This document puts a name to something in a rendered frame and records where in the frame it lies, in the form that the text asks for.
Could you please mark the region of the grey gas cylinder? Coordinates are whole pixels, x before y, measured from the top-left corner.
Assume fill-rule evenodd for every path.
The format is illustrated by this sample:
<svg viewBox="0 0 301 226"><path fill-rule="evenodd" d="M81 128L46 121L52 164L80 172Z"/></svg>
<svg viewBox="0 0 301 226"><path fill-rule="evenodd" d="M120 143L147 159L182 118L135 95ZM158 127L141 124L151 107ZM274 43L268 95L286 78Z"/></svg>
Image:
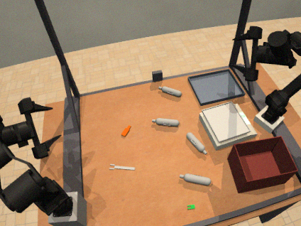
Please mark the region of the grey gas cylinder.
<svg viewBox="0 0 301 226"><path fill-rule="evenodd" d="M207 154L204 145L196 138L193 133L188 132L186 137L199 152L203 152L205 155Z"/></svg>
<svg viewBox="0 0 301 226"><path fill-rule="evenodd" d="M157 119L152 119L152 122L155 122L158 125L165 125L165 126L172 126L172 127L177 127L179 125L179 121L176 119L157 118Z"/></svg>
<svg viewBox="0 0 301 226"><path fill-rule="evenodd" d="M162 90L163 92L168 93L168 94L170 94L170 95L174 95L174 96L176 96L176 97L180 97L180 96L182 95L181 91L175 90L175 89L172 89L172 88L169 88L169 87L166 87L166 86L164 86L164 87L160 87L160 86L159 86L158 89L160 89L160 90Z"/></svg>
<svg viewBox="0 0 301 226"><path fill-rule="evenodd" d="M211 184L211 179L203 176L198 176L198 175L192 175L189 173L186 173L185 175L180 174L180 178L183 178L187 182L191 183L197 183L201 185L210 185Z"/></svg>

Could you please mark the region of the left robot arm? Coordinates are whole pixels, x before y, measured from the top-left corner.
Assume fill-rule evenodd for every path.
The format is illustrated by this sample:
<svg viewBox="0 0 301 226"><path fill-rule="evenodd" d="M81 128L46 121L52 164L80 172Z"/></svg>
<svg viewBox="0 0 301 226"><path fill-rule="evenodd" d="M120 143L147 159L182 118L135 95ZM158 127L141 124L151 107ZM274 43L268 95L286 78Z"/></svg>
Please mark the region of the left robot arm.
<svg viewBox="0 0 301 226"><path fill-rule="evenodd" d="M301 56L301 32L294 33L284 31L275 31L268 36L268 42L263 45L268 46L272 52L272 64L285 65L291 69L296 65L297 60L294 58L293 51ZM274 90L266 96L265 103L269 106L261 116L270 124L274 124L287 110L289 99L301 90L301 74L298 75L291 83L282 90Z"/></svg>

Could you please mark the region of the white digital scale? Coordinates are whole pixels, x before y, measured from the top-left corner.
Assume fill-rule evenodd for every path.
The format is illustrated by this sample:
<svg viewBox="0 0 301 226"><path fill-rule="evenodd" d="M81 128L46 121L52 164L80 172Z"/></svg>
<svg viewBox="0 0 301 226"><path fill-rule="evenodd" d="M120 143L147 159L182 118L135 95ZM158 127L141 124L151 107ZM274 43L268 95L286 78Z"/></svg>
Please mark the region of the white digital scale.
<svg viewBox="0 0 301 226"><path fill-rule="evenodd" d="M257 136L256 130L253 128L240 106L238 104L233 104L233 102L227 102L203 109L202 112L199 113L199 120L215 150Z"/></svg>

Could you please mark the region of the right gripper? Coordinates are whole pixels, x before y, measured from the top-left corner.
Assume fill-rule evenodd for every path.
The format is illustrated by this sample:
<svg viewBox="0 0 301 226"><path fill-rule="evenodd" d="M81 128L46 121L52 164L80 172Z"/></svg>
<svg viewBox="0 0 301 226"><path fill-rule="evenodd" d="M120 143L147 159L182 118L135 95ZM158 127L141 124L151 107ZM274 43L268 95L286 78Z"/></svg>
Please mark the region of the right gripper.
<svg viewBox="0 0 301 226"><path fill-rule="evenodd" d="M13 145L32 139L34 147L31 149L34 158L41 159L47 157L50 146L62 135L55 136L40 144L31 113L48 111L53 108L36 104L34 101L31 101L30 97L22 99L18 103L18 108L20 113L25 115L26 121L8 126L13 135Z"/></svg>

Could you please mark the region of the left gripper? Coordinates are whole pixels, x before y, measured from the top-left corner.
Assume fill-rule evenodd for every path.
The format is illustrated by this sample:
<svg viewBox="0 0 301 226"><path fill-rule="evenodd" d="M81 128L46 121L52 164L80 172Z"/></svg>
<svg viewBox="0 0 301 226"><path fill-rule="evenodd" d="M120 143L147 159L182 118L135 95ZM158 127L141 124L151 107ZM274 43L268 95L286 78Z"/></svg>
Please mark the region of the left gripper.
<svg viewBox="0 0 301 226"><path fill-rule="evenodd" d="M262 39L263 29L258 26L250 26L247 33L232 39L233 41L253 40L251 52L251 67L246 68L239 65L231 65L243 73L245 81L253 82L258 79L258 70L256 70L256 63L272 64L272 53L270 47L258 46L258 39ZM253 61L254 57L254 61ZM273 64L272 64L273 65Z"/></svg>

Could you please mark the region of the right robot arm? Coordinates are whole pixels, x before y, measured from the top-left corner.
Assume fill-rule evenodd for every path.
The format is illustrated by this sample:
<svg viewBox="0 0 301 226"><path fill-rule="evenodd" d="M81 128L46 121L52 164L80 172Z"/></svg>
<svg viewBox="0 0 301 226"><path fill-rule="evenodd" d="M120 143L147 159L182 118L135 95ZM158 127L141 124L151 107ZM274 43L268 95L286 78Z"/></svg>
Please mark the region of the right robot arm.
<svg viewBox="0 0 301 226"><path fill-rule="evenodd" d="M0 199L6 207L12 212L22 213L36 200L34 204L47 216L52 213L53 217L71 216L72 197L69 197L55 180L46 176L43 178L31 163L16 158L8 147L11 145L13 135L10 128L4 126L0 115L0 169L13 159L27 164L30 168L3 190L0 179Z"/></svg>

